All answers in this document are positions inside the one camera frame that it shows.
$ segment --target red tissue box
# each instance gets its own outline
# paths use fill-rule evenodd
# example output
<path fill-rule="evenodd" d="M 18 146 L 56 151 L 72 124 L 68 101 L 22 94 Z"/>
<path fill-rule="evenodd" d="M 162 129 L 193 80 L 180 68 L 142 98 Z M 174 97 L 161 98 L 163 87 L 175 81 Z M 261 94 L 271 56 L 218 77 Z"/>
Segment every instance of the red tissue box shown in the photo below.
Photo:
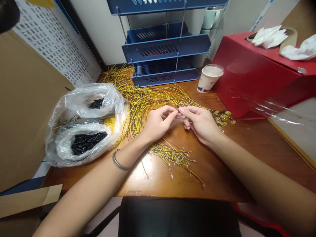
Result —
<path fill-rule="evenodd" d="M 254 112 L 265 101 L 290 107 L 316 96 L 315 60 L 292 61 L 279 48 L 255 47 L 246 40 L 250 34 L 224 36 L 212 61 L 224 68 L 214 87 L 234 119 L 265 118 Z"/>

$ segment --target person's right hand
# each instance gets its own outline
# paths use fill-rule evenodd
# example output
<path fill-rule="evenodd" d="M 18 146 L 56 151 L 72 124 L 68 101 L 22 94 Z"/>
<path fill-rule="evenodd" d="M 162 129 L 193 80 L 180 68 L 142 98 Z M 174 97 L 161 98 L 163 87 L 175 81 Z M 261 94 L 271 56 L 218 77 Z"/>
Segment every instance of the person's right hand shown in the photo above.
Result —
<path fill-rule="evenodd" d="M 220 131 L 211 112 L 196 106 L 179 107 L 178 116 L 185 116 L 184 128 L 192 129 L 200 142 L 210 145 L 224 134 Z"/>

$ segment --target hand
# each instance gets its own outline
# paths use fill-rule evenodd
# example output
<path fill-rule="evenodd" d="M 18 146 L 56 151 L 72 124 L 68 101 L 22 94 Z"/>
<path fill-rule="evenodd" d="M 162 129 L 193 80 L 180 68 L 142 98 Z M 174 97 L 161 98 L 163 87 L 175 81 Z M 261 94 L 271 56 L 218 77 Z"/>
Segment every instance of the hand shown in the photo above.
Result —
<path fill-rule="evenodd" d="M 141 134 L 151 142 L 157 141 L 168 131 L 171 122 L 177 117 L 177 114 L 178 111 L 168 105 L 150 111 Z"/>
<path fill-rule="evenodd" d="M 184 128 L 187 130 L 192 129 L 204 145 L 209 146 L 219 136 L 224 136 L 209 110 L 188 106 L 180 107 L 179 112 L 178 116 L 185 116 Z"/>

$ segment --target blue tray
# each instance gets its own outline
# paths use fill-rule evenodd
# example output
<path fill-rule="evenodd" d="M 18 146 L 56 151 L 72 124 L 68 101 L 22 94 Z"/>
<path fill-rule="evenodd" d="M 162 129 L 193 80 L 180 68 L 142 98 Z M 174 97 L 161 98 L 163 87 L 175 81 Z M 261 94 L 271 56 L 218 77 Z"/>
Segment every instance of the blue tray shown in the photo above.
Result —
<path fill-rule="evenodd" d="M 224 6 L 228 0 L 107 0 L 112 15 L 133 15 Z"/>
<path fill-rule="evenodd" d="M 184 57 L 207 53 L 211 42 L 207 34 L 160 39 L 122 46 L 127 63 Z"/>
<path fill-rule="evenodd" d="M 133 82 L 136 87 L 192 81 L 199 76 L 198 71 L 186 64 L 183 58 L 178 61 L 177 71 L 175 71 L 176 59 L 142 62 L 135 65 L 137 76 L 133 76 Z"/>
<path fill-rule="evenodd" d="M 167 39 L 180 37 L 181 34 L 181 25 L 182 22 L 170 23 L 168 25 L 159 25 L 159 26 L 151 26 L 145 27 L 135 30 L 127 31 L 127 35 L 129 38 L 129 43 L 141 43 L 150 40 L 162 40 L 166 39 L 166 26 L 168 26 L 167 30 Z M 188 27 L 183 23 L 183 31 L 182 35 L 188 33 Z"/>

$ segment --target forearm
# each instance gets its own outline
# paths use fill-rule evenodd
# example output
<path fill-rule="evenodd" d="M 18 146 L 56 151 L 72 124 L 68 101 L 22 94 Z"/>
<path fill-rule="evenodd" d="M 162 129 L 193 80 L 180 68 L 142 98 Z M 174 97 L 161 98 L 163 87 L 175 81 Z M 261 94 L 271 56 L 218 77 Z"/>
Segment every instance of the forearm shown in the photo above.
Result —
<path fill-rule="evenodd" d="M 210 144 L 253 198 L 287 229 L 314 233 L 316 195 L 255 158 L 226 136 Z"/>
<path fill-rule="evenodd" d="M 150 141 L 140 134 L 116 153 L 124 167 L 132 166 Z M 80 179 L 57 203 L 37 229 L 37 236 L 76 236 L 115 194 L 128 171 L 108 157 Z"/>

